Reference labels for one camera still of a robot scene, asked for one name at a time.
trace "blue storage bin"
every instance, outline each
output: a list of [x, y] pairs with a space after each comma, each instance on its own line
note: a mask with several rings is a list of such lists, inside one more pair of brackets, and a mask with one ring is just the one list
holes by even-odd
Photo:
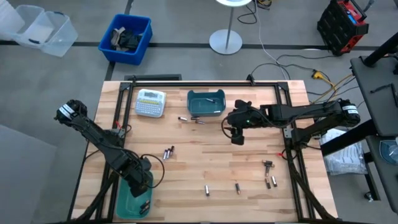
[[[135, 35], [142, 34], [141, 40], [135, 51], [122, 52], [111, 50], [112, 30], [120, 29], [122, 27], [132, 30]], [[110, 62], [139, 65], [148, 48], [150, 38], [152, 38], [152, 28], [150, 27], [150, 19], [148, 17], [117, 14], [113, 18], [108, 30], [105, 32], [101, 43], [99, 43], [98, 49], [104, 53], [106, 59]]]

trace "clear container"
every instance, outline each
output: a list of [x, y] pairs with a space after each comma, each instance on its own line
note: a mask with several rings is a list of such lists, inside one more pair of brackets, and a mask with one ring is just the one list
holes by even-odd
[[25, 20], [26, 12], [30, 14], [26, 6], [18, 6], [14, 9], [7, 1], [0, 2], [0, 39], [12, 40], [18, 32], [30, 25], [29, 21]]
[[62, 57], [76, 41], [78, 34], [70, 18], [61, 12], [45, 12], [15, 41], [25, 47]]

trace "teal tray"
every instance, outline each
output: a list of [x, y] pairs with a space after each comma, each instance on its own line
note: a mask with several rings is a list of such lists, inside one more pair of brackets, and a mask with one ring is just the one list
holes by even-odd
[[[149, 209], [142, 215], [139, 214], [141, 211], [141, 205], [147, 200], [150, 200]], [[143, 193], [138, 197], [133, 197], [130, 193], [130, 187], [128, 183], [121, 179], [120, 188], [118, 192], [118, 202], [116, 204], [116, 215], [122, 219], [143, 219], [145, 218], [152, 207], [152, 189], [148, 189], [147, 192]]]
[[218, 90], [213, 93], [195, 93], [193, 90], [188, 92], [187, 107], [192, 116], [219, 116], [225, 110], [225, 93]]

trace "wooden tabletop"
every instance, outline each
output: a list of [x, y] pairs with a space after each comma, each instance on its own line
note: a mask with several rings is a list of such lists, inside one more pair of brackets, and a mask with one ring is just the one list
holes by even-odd
[[[112, 126], [119, 84], [120, 82], [104, 82], [95, 117], [95, 123], [103, 129]], [[277, 155], [284, 148], [281, 129], [244, 130], [243, 146], [232, 145], [230, 139], [221, 132], [221, 120], [232, 111], [235, 100], [252, 101], [255, 107], [273, 104], [276, 103], [273, 88], [222, 87], [226, 95], [226, 109], [219, 117], [203, 118], [206, 124], [178, 120], [179, 116], [190, 118], [187, 93], [189, 90], [217, 91], [220, 88], [150, 88], [167, 93], [161, 118], [148, 118], [135, 113], [136, 96], [140, 89], [134, 88], [129, 118], [132, 130], [126, 136], [125, 148], [138, 154], [151, 153], [162, 157], [164, 149], [175, 146], [173, 157], [165, 161], [164, 180], [154, 189], [150, 214], [140, 222], [297, 221], [287, 162]], [[289, 89], [294, 106], [308, 104], [303, 81], [289, 81]], [[125, 103], [122, 105], [121, 119], [124, 107]], [[312, 123], [311, 119], [297, 121], [301, 128]], [[318, 143], [311, 141], [310, 145], [318, 146]], [[95, 150], [97, 148], [90, 144], [87, 154]], [[321, 152], [306, 148], [303, 156], [312, 192], [329, 213], [337, 216]], [[157, 183], [162, 168], [155, 159], [149, 159]], [[262, 160], [274, 162], [275, 167], [271, 169], [270, 176], [275, 176], [278, 187], [267, 189]], [[72, 218], [81, 215], [100, 190], [103, 169], [104, 157], [101, 153], [96, 153], [85, 162]], [[235, 183], [239, 183], [241, 195], [236, 193]], [[205, 195], [205, 185], [209, 186], [210, 197]], [[109, 193], [110, 191], [106, 197], [104, 214], [108, 211]], [[300, 197], [304, 214], [307, 214], [302, 191]], [[114, 221], [134, 222], [121, 220], [116, 214]]]

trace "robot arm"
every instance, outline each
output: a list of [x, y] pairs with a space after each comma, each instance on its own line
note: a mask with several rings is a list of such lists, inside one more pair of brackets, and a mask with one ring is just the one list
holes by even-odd
[[[349, 100], [306, 106], [261, 105], [259, 109], [252, 107], [250, 101], [236, 100], [235, 108], [221, 125], [223, 131], [227, 129], [231, 132], [231, 136], [226, 134], [231, 142], [238, 145], [244, 144], [243, 129], [247, 128], [286, 128], [296, 119], [325, 118], [307, 128], [291, 130], [293, 143], [302, 147], [313, 135], [325, 133], [337, 126], [353, 127], [361, 121], [358, 110]], [[231, 128], [223, 127], [225, 120]]]
[[104, 154], [112, 170], [127, 181], [133, 197], [148, 190], [153, 178], [149, 174], [151, 164], [148, 158], [141, 158], [135, 152], [123, 149], [118, 132], [103, 130], [95, 124], [87, 117], [87, 107], [82, 102], [68, 101], [57, 110], [54, 119], [79, 131], [92, 142]]

